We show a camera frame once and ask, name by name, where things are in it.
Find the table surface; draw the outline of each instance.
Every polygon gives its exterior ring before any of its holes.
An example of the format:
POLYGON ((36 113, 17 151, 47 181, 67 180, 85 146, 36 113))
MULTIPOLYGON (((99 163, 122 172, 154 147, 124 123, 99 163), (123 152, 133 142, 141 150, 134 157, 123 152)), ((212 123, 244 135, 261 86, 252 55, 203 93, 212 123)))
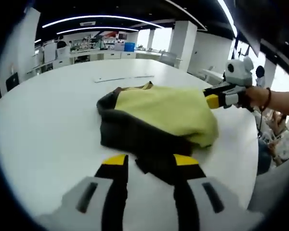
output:
MULTIPOLYGON (((85 176, 94 176, 103 160, 118 154, 100 145, 97 100, 118 86, 140 86, 148 81, 177 88, 209 87, 188 73, 154 60, 101 60, 43 73, 0 99, 0 165, 14 195, 32 216, 53 212, 67 191, 85 176), (117 76, 126 79, 94 82, 97 77, 117 76)), ((193 157, 207 176, 227 186, 238 195, 240 205, 247 208, 258 164, 254 116, 235 107, 213 113, 220 136, 211 148, 198 149, 193 157)), ((127 207, 132 210, 125 210, 125 223, 129 220, 126 214, 139 213, 147 213, 139 222, 150 223, 156 215, 144 207, 154 201, 160 205, 156 212, 167 214, 165 219, 172 221, 170 230, 177 228, 173 187, 142 174, 132 158, 128 190, 127 207)), ((165 224, 162 220, 157 221, 159 228, 165 224)))
MULTIPOLYGON (((83 51, 71 52, 70 56, 68 56, 68 57, 66 57, 66 58, 76 58, 76 57, 83 56, 83 55, 106 54, 106 53, 122 53, 122 52, 125 52, 125 51, 114 51, 114 50, 104 50, 104 51, 101 51, 101 50, 87 49, 87 50, 83 50, 83 51)), ((134 51, 134 53, 161 56, 161 53, 149 52, 149 51, 134 51)), ((47 64, 51 64, 51 63, 53 63, 53 62, 54 62, 54 61, 51 61, 51 62, 48 62, 48 63, 45 63, 45 64, 41 64, 41 65, 35 66, 34 68, 32 68, 31 71, 33 71, 33 70, 35 70, 35 69, 38 69, 38 68, 41 68, 42 66, 45 66, 45 65, 47 65, 47 64)))

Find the ceiling light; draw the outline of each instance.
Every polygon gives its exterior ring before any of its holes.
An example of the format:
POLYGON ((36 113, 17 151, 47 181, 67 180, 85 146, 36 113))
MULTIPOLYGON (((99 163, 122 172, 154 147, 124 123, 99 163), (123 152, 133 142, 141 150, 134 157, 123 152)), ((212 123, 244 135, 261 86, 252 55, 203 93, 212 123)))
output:
POLYGON ((230 11, 229 11, 226 3, 225 3, 223 0, 217 0, 217 1, 218 1, 218 3, 220 4, 220 6, 222 7, 224 13, 226 14, 226 17, 227 17, 227 19, 228 19, 228 21, 229 21, 229 23, 230 23, 230 26, 231 26, 231 28, 232 28, 232 31, 233 31, 235 37, 237 37, 237 30, 236 30, 236 27, 235 27, 233 18, 232 18, 232 16, 231 16, 231 13, 230 13, 230 11))
POLYGON ((175 6, 176 8, 178 8, 179 10, 183 11, 185 14, 187 14, 188 16, 190 16, 192 19, 194 19, 203 29, 204 31, 208 31, 204 25, 199 21, 197 20, 193 15, 191 15, 186 9, 182 8, 181 6, 179 6, 178 4, 174 3, 173 1, 171 0, 165 0, 166 2, 168 2, 169 4, 175 6))
POLYGON ((65 30, 65 31, 58 32, 57 34, 60 35, 60 34, 67 33, 67 32, 72 32, 72 31, 77 31, 77 30, 88 30, 88 29, 115 29, 115 30, 139 31, 139 30, 123 28, 123 27, 95 26, 95 27, 85 27, 85 28, 78 28, 78 29, 72 29, 72 30, 65 30))
POLYGON ((136 21, 136 22, 140 22, 140 23, 146 23, 146 24, 153 25, 153 26, 156 26, 156 27, 159 27, 159 28, 164 28, 163 26, 159 26, 159 25, 157 25, 157 24, 154 24, 154 23, 151 23, 151 22, 147 22, 147 21, 144 21, 144 20, 140 20, 140 19, 136 19, 136 18, 128 18, 128 17, 123 17, 123 16, 114 16, 114 15, 86 15, 86 16, 77 16, 77 17, 61 19, 61 20, 59 20, 59 21, 55 21, 55 22, 52 22, 52 23, 48 23, 48 24, 46 24, 46 25, 43 25, 42 27, 45 28, 45 27, 48 27, 48 26, 51 26, 51 25, 54 25, 54 24, 57 24, 57 23, 62 23, 62 22, 66 22, 66 21, 69 21, 69 20, 81 19, 81 18, 119 18, 119 19, 126 19, 126 20, 136 21))

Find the black ceiling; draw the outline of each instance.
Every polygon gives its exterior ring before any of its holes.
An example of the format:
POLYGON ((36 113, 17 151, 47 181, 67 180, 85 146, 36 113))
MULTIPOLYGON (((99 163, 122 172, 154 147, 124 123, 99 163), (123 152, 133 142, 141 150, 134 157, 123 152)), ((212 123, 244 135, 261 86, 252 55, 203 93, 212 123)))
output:
MULTIPOLYGON (((265 39, 289 58, 289 0, 224 1, 239 31, 247 31, 249 35, 257 40, 265 39)), ((233 37, 228 19, 217 0, 172 0, 172 2, 182 8, 186 8, 191 15, 206 27, 207 33, 229 39, 233 37)), ((95 26, 118 27, 131 27, 139 24, 138 22, 121 19, 87 18, 42 28, 42 25, 47 23, 82 15, 118 15, 149 22, 162 19, 189 20, 195 23, 198 29, 203 29, 192 17, 166 0, 80 0, 73 2, 66 0, 36 0, 34 7, 41 12, 36 38, 43 41, 57 37, 57 32, 80 28, 80 22, 95 21, 95 26)), ((174 23, 159 25, 173 27, 174 23)), ((155 27, 143 25, 137 29, 146 28, 155 27)), ((275 56, 274 53, 268 55, 270 59, 275 56)))
MULTIPOLYGON (((215 27, 214 23, 223 23, 225 26, 228 25, 226 16, 222 12, 218 2, 215 0, 198 0, 197 3, 190 3, 187 0, 173 0, 173 2, 177 3, 181 7, 187 8, 188 12, 194 16, 196 15, 195 18, 207 27, 215 27)), ((138 22, 121 19, 86 18, 67 21, 44 29, 41 28, 42 25, 47 23, 82 15, 118 15, 137 18, 149 22, 162 19, 190 20, 195 23, 199 29, 203 29, 203 27, 197 21, 165 0, 107 0, 107 4, 105 4, 103 1, 98 2, 88 0, 82 0, 74 3, 69 3, 66 0, 37 0, 34 7, 41 12, 37 39, 42 40, 54 38, 56 37, 56 33, 60 31, 80 28, 80 22, 95 21, 95 26, 120 27, 130 27, 138 24, 138 22)), ((173 26, 173 23, 159 25, 173 26)), ((155 27, 143 26, 139 29, 146 28, 155 27)), ((228 28, 217 33, 223 33, 225 37, 232 37, 232 32, 228 28)))

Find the chair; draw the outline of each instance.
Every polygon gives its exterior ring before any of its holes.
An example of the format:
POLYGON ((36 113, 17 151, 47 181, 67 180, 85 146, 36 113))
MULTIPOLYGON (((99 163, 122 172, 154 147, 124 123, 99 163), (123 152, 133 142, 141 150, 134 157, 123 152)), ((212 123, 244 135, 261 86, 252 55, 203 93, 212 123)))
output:
POLYGON ((177 55, 170 52, 162 52, 159 61, 169 66, 174 66, 177 60, 177 55))

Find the blue box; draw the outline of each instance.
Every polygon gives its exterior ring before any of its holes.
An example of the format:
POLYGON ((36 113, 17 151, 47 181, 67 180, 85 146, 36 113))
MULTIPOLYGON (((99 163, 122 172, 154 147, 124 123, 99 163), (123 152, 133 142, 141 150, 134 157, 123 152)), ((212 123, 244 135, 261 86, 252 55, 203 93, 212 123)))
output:
POLYGON ((134 42, 126 42, 124 45, 124 51, 134 52, 135 43, 134 42))

